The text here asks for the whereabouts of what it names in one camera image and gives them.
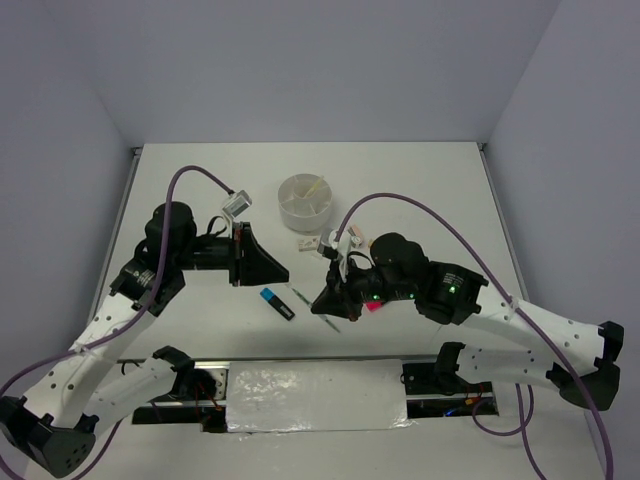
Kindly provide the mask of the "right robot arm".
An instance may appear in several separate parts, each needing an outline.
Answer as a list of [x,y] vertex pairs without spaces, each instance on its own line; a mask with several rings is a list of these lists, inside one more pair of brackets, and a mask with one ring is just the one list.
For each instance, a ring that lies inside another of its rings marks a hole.
[[519,345],[517,351],[505,351],[444,343],[434,368],[442,389],[521,383],[555,391],[583,409],[611,407],[620,382],[616,360],[624,341],[622,326],[582,323],[526,301],[508,301],[483,275],[432,261],[419,244],[398,233],[372,243],[367,268],[357,265],[349,242],[323,239],[318,251],[329,269],[311,306],[315,314],[356,321],[369,302],[411,301],[419,314],[440,325],[479,330]]

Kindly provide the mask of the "yellow highlighter pen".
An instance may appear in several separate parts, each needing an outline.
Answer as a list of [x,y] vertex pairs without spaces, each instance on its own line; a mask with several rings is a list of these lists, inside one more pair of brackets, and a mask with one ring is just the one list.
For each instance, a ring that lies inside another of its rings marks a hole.
[[324,181],[324,177],[323,176],[319,176],[317,178],[317,180],[310,186],[310,188],[307,190],[307,192],[305,193],[305,195],[303,196],[304,199],[308,199],[311,198],[315,195],[315,192],[317,190],[319,190],[323,185],[324,185],[325,181]]

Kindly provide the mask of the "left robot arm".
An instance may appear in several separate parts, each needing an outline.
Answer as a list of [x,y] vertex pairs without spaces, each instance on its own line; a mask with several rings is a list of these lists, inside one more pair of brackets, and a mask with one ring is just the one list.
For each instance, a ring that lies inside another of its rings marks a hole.
[[1,398],[1,430],[9,443],[53,477],[73,474],[107,428],[162,396],[183,399],[211,376],[175,347],[164,346],[131,372],[103,381],[133,341],[185,287],[185,272],[224,270],[234,287],[289,280],[288,270],[257,242],[247,222],[198,234],[191,208],[158,206],[145,237],[110,286],[68,357],[56,360],[34,386]]

